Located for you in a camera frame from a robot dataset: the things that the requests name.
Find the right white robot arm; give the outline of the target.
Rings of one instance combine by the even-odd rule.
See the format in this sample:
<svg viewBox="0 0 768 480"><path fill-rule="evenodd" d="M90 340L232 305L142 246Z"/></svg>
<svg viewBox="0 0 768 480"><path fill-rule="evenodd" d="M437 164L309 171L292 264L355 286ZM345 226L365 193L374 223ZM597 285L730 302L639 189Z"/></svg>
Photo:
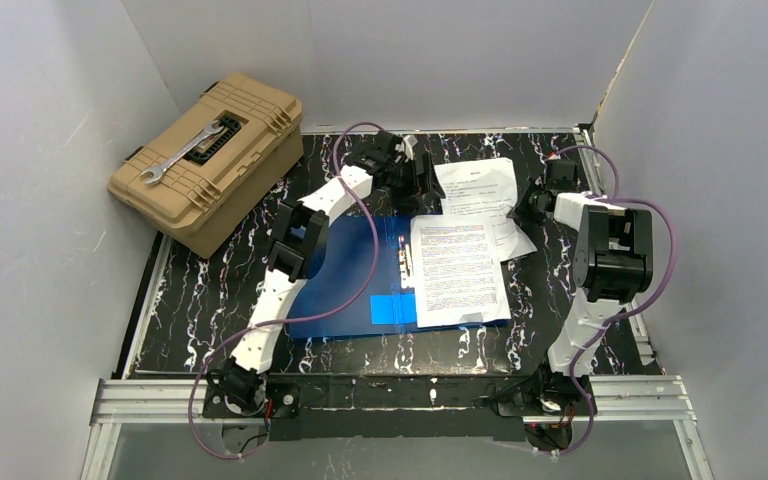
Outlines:
<svg viewBox="0 0 768 480"><path fill-rule="evenodd" d="M577 181L574 161L551 160L508 214L521 228L552 220L577 232L571 309L533 376L531 396L544 409L582 399L609 319L646 291L653 277L651 213L580 193Z"/></svg>

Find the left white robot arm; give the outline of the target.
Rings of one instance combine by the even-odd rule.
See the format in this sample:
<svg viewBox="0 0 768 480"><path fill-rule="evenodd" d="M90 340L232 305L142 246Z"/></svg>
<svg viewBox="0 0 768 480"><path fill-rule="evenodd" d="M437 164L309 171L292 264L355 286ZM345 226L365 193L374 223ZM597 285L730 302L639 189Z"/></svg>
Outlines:
<svg viewBox="0 0 768 480"><path fill-rule="evenodd" d="M255 416L267 408L266 374L290 309L325 259L329 227L350 207L363 208L364 199L386 190L397 200L420 200L444 193L433 163L416 148L413 135L380 129L345 157L332 153L335 176L322 187L279 206L272 229L262 290L247 326L232 336L234 348L218 369L200 370L213 397L234 413Z"/></svg>

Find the white printed paper files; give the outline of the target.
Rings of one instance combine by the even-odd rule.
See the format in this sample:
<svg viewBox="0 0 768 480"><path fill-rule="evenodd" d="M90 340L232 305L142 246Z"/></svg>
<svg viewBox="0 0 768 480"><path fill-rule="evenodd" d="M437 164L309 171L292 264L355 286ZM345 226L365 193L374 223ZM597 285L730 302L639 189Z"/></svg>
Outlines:
<svg viewBox="0 0 768 480"><path fill-rule="evenodd" d="M489 220L476 215L416 216L410 224L410 249L420 329L511 319Z"/></svg>

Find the blue plastic folder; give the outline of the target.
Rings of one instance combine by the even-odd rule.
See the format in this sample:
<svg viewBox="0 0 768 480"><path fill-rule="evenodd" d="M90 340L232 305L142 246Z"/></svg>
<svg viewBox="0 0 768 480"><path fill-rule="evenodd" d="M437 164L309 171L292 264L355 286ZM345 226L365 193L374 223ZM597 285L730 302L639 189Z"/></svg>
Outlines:
<svg viewBox="0 0 768 480"><path fill-rule="evenodd" d="M290 318L330 311L348 300L367 282L351 305L324 319L291 324L292 339L354 338L397 333L479 327L483 324L420 329L416 323L414 289L400 288L398 237L409 240L407 216L376 217L379 248L363 216L343 216L329 228L324 264L295 299Z"/></svg>

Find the white paper sheet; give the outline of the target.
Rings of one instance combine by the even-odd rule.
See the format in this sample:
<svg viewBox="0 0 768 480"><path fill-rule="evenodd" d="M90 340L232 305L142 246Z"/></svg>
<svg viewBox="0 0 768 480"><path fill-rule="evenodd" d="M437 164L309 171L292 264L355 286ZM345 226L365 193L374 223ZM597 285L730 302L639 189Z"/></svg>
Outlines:
<svg viewBox="0 0 768 480"><path fill-rule="evenodd" d="M444 163L434 167L445 197L442 213L476 216L491 222L501 261L517 259L537 248L508 217L518 200L513 162L506 157Z"/></svg>

